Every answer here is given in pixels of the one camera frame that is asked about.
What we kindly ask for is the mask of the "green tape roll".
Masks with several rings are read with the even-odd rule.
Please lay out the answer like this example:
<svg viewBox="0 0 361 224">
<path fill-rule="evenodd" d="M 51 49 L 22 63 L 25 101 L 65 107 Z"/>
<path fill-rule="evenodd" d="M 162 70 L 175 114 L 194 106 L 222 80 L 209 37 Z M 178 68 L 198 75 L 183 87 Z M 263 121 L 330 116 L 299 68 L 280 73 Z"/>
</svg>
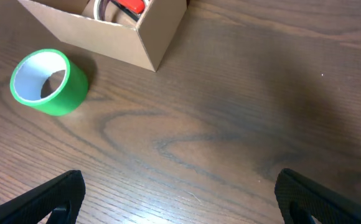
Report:
<svg viewBox="0 0 361 224">
<path fill-rule="evenodd" d="M 15 100 L 52 116 L 71 113 L 85 100 L 85 73 L 59 50 L 32 52 L 19 62 L 10 80 Z"/>
</svg>

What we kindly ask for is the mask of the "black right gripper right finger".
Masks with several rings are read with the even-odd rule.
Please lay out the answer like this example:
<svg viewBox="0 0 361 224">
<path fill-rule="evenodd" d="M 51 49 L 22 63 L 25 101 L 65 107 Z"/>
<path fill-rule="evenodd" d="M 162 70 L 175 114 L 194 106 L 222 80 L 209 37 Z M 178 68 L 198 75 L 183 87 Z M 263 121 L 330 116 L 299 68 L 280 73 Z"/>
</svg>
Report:
<svg viewBox="0 0 361 224">
<path fill-rule="evenodd" d="M 274 194 L 285 223 L 361 223 L 361 205 L 292 169 L 278 174 Z"/>
</svg>

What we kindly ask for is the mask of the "white tape roll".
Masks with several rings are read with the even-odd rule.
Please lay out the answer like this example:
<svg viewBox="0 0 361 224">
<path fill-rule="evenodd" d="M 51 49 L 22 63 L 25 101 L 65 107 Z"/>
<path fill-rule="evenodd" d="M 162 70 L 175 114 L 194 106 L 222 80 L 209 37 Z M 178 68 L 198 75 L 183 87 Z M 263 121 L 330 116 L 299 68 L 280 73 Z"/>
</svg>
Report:
<svg viewBox="0 0 361 224">
<path fill-rule="evenodd" d="M 147 7 L 147 5 L 149 4 L 149 0 L 143 0 L 143 1 L 145 2 L 146 7 Z M 106 20 L 105 19 L 106 8 L 110 4 L 113 4 L 111 2 L 111 0 L 95 0 L 94 5 L 93 5 L 93 17 L 94 17 L 94 19 L 99 20 L 99 21 L 105 21 Z"/>
</svg>

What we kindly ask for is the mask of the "red black stapler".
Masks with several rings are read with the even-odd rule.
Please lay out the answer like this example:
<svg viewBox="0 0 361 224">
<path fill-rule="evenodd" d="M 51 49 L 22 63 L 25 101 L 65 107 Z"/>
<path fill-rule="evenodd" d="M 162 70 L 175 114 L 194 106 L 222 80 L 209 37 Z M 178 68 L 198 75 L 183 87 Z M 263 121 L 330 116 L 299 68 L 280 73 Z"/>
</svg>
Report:
<svg viewBox="0 0 361 224">
<path fill-rule="evenodd" d="M 146 8 L 143 0 L 111 0 L 111 2 L 136 22 Z"/>
</svg>

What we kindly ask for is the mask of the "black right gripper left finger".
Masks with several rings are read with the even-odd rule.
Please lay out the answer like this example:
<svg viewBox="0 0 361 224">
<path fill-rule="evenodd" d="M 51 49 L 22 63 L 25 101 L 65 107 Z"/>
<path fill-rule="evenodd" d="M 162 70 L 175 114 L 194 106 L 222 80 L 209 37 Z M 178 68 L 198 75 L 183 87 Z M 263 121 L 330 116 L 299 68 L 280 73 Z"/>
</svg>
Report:
<svg viewBox="0 0 361 224">
<path fill-rule="evenodd" d="M 75 224 L 83 199 L 82 172 L 69 170 L 54 179 L 0 205 L 0 223 Z"/>
</svg>

